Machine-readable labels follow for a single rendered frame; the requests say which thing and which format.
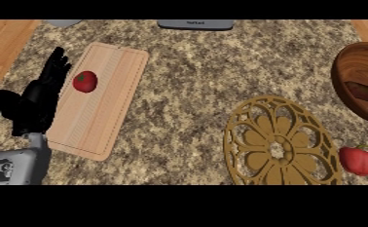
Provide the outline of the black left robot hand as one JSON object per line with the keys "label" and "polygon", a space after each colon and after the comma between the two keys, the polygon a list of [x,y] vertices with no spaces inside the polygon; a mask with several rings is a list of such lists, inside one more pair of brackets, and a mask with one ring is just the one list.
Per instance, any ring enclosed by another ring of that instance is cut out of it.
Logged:
{"label": "black left robot hand", "polygon": [[46,133],[52,126],[59,92],[73,67],[64,52],[61,47],[55,48],[40,76],[28,83],[21,95],[0,90],[0,115],[14,122],[12,136]]}

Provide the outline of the gold openwork round placemat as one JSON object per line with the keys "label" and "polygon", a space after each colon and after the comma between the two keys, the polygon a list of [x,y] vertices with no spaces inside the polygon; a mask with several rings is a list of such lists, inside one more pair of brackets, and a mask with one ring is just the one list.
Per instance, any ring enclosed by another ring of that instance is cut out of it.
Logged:
{"label": "gold openwork round placemat", "polygon": [[263,95],[235,109],[225,128],[225,159],[241,185],[339,185],[337,147],[311,112]]}

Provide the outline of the brown wooden bowl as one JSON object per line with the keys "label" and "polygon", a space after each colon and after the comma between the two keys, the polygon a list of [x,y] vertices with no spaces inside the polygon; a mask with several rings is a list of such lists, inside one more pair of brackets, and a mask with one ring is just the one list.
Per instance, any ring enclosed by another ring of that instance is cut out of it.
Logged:
{"label": "brown wooden bowl", "polygon": [[368,87],[368,42],[349,44],[339,52],[331,68],[334,89],[350,111],[368,121],[368,100],[350,93],[346,83],[353,82]]}

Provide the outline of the red tomato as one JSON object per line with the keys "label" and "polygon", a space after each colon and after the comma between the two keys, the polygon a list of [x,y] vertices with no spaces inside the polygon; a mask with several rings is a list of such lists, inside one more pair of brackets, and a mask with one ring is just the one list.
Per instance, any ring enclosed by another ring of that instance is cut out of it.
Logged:
{"label": "red tomato", "polygon": [[74,88],[83,93],[90,93],[98,86],[98,76],[92,71],[83,71],[74,78]]}

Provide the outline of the pale wooden cutting board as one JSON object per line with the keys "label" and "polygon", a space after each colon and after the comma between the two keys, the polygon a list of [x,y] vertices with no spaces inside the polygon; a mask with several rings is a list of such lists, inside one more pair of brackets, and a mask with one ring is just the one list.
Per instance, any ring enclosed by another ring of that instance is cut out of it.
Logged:
{"label": "pale wooden cutting board", "polygon": [[[110,157],[147,62],[147,51],[89,44],[67,78],[46,133],[52,149],[95,161]],[[83,71],[98,76],[96,89],[87,94],[73,85]]]}

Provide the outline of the pale grey rounded object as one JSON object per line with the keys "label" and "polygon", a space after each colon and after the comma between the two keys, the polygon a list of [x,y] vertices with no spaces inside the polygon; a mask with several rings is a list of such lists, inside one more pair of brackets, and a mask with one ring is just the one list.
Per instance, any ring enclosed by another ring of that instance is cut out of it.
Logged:
{"label": "pale grey rounded object", "polygon": [[81,19],[48,19],[48,23],[50,23],[56,27],[70,27],[81,22]]}

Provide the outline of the grey flat appliance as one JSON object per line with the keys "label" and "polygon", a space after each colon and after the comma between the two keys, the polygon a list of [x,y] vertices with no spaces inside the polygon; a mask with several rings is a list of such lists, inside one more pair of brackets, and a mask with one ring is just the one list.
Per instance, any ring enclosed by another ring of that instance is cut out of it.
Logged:
{"label": "grey flat appliance", "polygon": [[158,19],[158,26],[169,29],[188,30],[231,30],[232,19]]}

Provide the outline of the red bell pepper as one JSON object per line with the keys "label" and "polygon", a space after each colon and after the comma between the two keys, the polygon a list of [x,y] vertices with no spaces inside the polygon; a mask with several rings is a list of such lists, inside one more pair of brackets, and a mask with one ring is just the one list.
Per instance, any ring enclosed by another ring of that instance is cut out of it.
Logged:
{"label": "red bell pepper", "polygon": [[343,147],[340,149],[340,162],[348,172],[368,176],[368,145],[361,144],[353,148]]}

